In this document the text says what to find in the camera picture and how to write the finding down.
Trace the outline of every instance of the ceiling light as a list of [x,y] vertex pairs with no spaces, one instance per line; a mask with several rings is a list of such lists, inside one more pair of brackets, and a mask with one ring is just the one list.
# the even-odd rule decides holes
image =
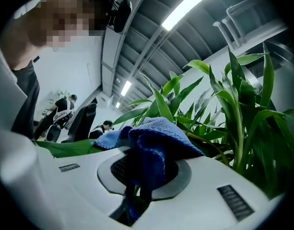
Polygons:
[[128,92],[130,86],[131,86],[131,83],[129,81],[127,81],[126,84],[123,87],[123,90],[121,91],[122,96],[126,95],[126,93]]
[[162,27],[170,31],[191,9],[202,0],[183,0],[163,22]]

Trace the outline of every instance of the white machine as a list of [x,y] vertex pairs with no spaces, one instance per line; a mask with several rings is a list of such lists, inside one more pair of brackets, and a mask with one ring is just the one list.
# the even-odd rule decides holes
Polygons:
[[[122,193],[110,193],[112,185],[104,186],[99,180],[101,170],[122,159],[127,149],[56,159],[29,139],[0,130],[0,179],[21,211],[40,229],[130,229],[110,217],[121,205]],[[185,187],[174,190],[184,184],[177,175],[154,190],[153,198],[176,195],[152,201],[131,228],[253,229],[279,201],[269,202],[255,185],[216,160],[199,157],[182,161],[183,165],[176,163],[182,178],[190,173],[185,175],[189,178]],[[111,170],[106,180],[117,191],[125,190]]]

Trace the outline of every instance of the blue cloth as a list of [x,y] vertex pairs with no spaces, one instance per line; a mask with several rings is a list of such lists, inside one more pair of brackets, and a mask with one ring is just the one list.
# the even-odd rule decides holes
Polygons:
[[109,150],[124,146],[125,141],[134,151],[132,183],[140,185],[141,192],[150,192],[165,183],[167,160],[204,156],[179,127],[163,117],[146,118],[139,127],[109,132],[94,145]]

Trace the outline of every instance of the ceiling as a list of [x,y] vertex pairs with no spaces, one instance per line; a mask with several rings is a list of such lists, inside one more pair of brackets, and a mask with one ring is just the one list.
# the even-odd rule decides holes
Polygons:
[[[120,102],[123,108],[152,95],[140,72],[160,89],[170,80],[169,71],[182,74],[188,70],[184,66],[189,61],[204,60],[227,46],[223,34],[213,24],[227,18],[226,10],[244,0],[203,0],[167,32],[161,24],[181,1],[132,0],[134,9],[124,33],[106,32],[103,89],[106,95],[113,95],[113,105]],[[242,11],[236,18],[247,34],[275,17],[273,10],[261,3]],[[132,86],[123,97],[120,93],[126,80]],[[125,107],[123,111],[134,107]]]

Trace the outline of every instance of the blue towel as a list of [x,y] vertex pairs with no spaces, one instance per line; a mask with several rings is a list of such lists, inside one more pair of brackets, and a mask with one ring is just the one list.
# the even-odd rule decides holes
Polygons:
[[94,145],[109,150],[125,143],[135,152],[131,180],[141,186],[141,192],[151,192],[165,183],[166,160],[204,156],[179,127],[163,117],[146,118],[139,127],[111,131]]

